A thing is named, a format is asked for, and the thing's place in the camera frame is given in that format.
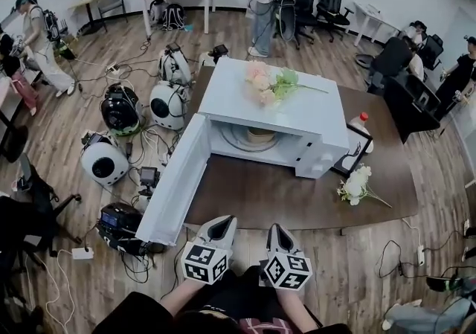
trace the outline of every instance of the wooden floor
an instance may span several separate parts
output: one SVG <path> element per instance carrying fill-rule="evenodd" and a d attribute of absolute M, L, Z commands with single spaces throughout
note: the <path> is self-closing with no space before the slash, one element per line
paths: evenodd
<path fill-rule="evenodd" d="M 167 43 L 175 42 L 182 47 L 188 58 L 198 59 L 201 52 L 213 46 L 225 44 L 230 55 L 236 59 L 246 57 L 249 42 L 248 20 L 243 13 L 217 12 L 210 15 L 210 34 L 203 34 L 201 12 L 190 12 L 189 23 L 193 32 L 157 32 L 152 36 L 148 51 L 136 61 L 150 61 L 133 65 L 150 74 L 157 74 L 159 51 Z M 141 16 L 133 17 L 126 24 L 120 19 L 109 23 L 109 32 L 102 30 L 92 36 L 80 38 L 76 52 L 81 60 L 107 65 L 120 62 L 141 54 L 139 47 L 144 41 L 145 32 Z M 339 85 L 364 90 L 365 71 L 353 61 L 357 52 L 375 54 L 379 46 L 362 41 L 359 48 L 353 46 L 353 36 L 337 39 L 330 44 L 327 33 L 318 31 L 314 45 L 305 40 L 300 51 L 293 44 L 274 41 L 274 56 L 266 62 L 272 65 L 287 66 L 297 71 L 320 74 L 336 81 Z M 71 73 L 69 65 L 63 66 Z M 97 65 L 75 62 L 74 72 L 80 79 L 94 79 L 102 75 L 104 68 Z M 143 104 L 149 103 L 149 92 L 156 79 L 146 71 L 134 71 L 129 80 Z M 30 140 L 26 151 L 32 163 L 45 180 L 54 186 L 60 198 L 70 193 L 80 193 L 83 202 L 70 205 L 60 220 L 68 230 L 83 236 L 95 223 L 98 211 L 111 201 L 117 200 L 98 184 L 94 183 L 80 165 L 80 135 L 86 129 L 102 131 L 98 104 L 106 81 L 83 82 L 84 92 L 76 92 L 72 97 L 57 100 L 51 87 L 40 86 L 42 105 L 38 115 L 30 118 L 26 112 L 19 116 L 18 123 L 24 122 L 30 129 Z M 167 140 L 172 135 L 159 131 Z M 138 137 L 134 140 L 133 158 L 140 152 Z M 453 230 L 462 229 L 463 221 L 469 216 L 469 202 L 464 184 L 472 180 L 463 148 L 455 128 L 450 126 L 439 140 L 430 139 L 423 134 L 412 135 L 405 151 L 416 186 L 420 212 L 409 219 L 419 227 L 421 242 L 425 247 L 439 247 Z M 143 166 L 158 166 L 158 157 L 147 147 Z M 0 189 L 8 190 L 10 183 L 19 174 L 18 164 L 8 164 L 0 159 Z M 137 187 L 126 177 L 118 182 L 113 193 L 129 201 Z M 418 246 L 417 232 L 410 230 L 403 222 L 387 222 L 346 237 L 337 231 L 297 231 L 304 251 L 312 259 L 315 275 L 306 286 L 307 306 L 325 324 L 347 323 L 355 333 L 380 333 L 382 316 L 397 300 L 402 302 L 423 299 L 424 306 L 442 306 L 448 297 L 445 293 L 430 291 L 425 286 L 425 278 L 400 277 L 397 272 L 380 279 L 376 275 L 376 263 L 388 240 L 395 240 L 402 247 L 402 261 L 416 262 Z M 61 253 L 59 263 L 68 275 L 76 311 L 68 324 L 70 333 L 90 333 L 131 291 L 146 293 L 157 300 L 168 292 L 174 281 L 173 258 L 186 240 L 185 232 L 180 236 L 178 246 L 163 255 L 155 255 L 155 266 L 149 272 L 149 281 L 138 284 L 130 280 L 124 271 L 120 256 L 98 238 L 95 232 L 87 238 L 88 246 L 94 249 L 94 259 L 73 261 L 68 254 Z M 239 231 L 235 239 L 234 266 L 246 269 L 265 257 L 265 231 Z M 57 246 L 71 250 L 74 245 L 67 240 L 58 240 Z M 429 253 L 426 265 L 418 269 L 418 274 L 441 275 L 449 266 L 461 265 L 460 258 L 464 243 L 454 235 L 441 251 Z M 58 269 L 56 260 L 44 256 L 51 273 L 58 282 L 61 296 L 51 304 L 52 313 L 64 322 L 71 311 L 66 279 Z M 398 249 L 389 246 L 383 260 L 382 274 L 396 266 Z M 41 272 L 29 263 L 32 277 L 33 304 L 45 306 L 57 297 L 56 289 L 46 272 Z M 460 273 L 472 273 L 464 269 Z M 24 295 L 28 299 L 27 278 L 22 276 Z M 52 333 L 61 333 L 60 326 L 46 317 Z"/>

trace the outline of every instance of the white pants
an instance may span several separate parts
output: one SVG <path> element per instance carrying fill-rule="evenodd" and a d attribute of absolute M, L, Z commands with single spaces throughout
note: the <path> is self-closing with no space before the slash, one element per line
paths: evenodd
<path fill-rule="evenodd" d="M 66 74 L 54 59 L 52 43 L 48 43 L 46 47 L 38 52 L 28 50 L 28 55 L 30 54 L 33 54 L 33 58 L 45 75 L 46 80 L 58 91 L 66 91 L 71 84 L 74 84 L 73 78 Z"/>

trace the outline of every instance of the pink pants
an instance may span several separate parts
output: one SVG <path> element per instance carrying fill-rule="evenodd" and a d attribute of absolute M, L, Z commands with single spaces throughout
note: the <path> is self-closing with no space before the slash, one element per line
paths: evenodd
<path fill-rule="evenodd" d="M 12 75 L 12 84 L 17 92 L 22 96 L 25 105 L 29 110 L 36 108 L 36 99 L 38 94 L 33 87 L 28 83 L 20 70 Z"/>

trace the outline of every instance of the pink flower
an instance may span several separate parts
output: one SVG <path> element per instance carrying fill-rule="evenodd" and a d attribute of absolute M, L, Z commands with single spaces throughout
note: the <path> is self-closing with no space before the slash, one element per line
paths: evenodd
<path fill-rule="evenodd" d="M 246 66 L 246 80 L 252 81 L 257 76 L 269 77 L 269 67 L 264 62 L 249 62 Z"/>
<path fill-rule="evenodd" d="M 263 92 L 260 92 L 260 102 L 265 105 L 272 105 L 276 103 L 276 96 L 271 89 L 266 89 Z"/>
<path fill-rule="evenodd" d="M 254 79 L 251 80 L 251 84 L 258 91 L 265 91 L 271 85 L 269 83 L 269 78 L 263 75 L 257 75 Z"/>

